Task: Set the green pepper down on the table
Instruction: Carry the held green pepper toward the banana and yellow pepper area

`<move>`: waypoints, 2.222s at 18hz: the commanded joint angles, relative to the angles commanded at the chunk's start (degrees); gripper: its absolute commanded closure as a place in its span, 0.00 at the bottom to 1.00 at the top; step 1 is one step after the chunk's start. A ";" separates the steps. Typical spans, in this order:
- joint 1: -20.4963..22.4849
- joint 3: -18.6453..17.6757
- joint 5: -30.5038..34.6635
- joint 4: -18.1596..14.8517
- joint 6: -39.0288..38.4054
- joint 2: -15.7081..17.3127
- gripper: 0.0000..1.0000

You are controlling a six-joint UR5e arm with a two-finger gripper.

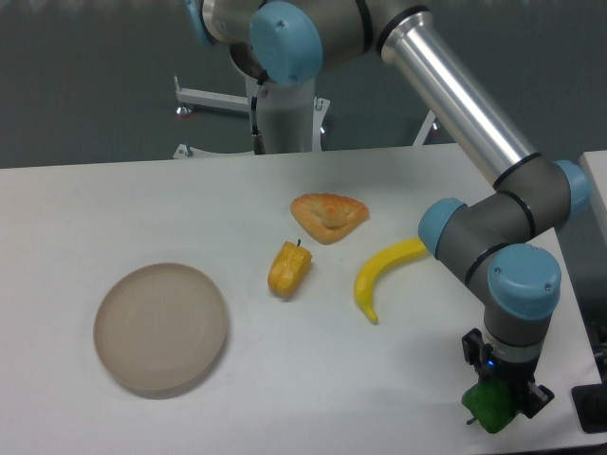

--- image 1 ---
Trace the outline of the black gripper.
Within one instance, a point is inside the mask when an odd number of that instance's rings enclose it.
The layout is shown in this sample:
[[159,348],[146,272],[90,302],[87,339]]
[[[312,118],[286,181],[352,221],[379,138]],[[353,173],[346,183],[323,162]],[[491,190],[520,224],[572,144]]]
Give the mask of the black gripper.
[[515,347],[500,342],[485,343],[482,332],[473,328],[462,337],[462,348],[466,363],[474,368],[479,381],[504,381],[516,400],[517,411],[528,419],[555,398],[546,386],[535,383],[540,344]]

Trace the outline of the silver and grey robot arm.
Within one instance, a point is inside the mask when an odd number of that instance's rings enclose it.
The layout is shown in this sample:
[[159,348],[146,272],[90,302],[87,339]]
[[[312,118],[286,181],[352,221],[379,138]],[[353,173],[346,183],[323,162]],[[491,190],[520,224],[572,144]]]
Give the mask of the silver and grey robot arm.
[[553,398],[535,381],[560,299],[561,269],[531,240],[589,202],[569,161],[535,152],[452,54],[421,1],[189,1],[197,41],[225,44],[256,85],[248,115],[256,154],[308,152],[318,75],[375,50],[395,66],[492,186],[468,206],[448,198],[422,216],[423,245],[484,304],[484,328],[462,339],[478,382],[463,404],[480,422],[535,416]]

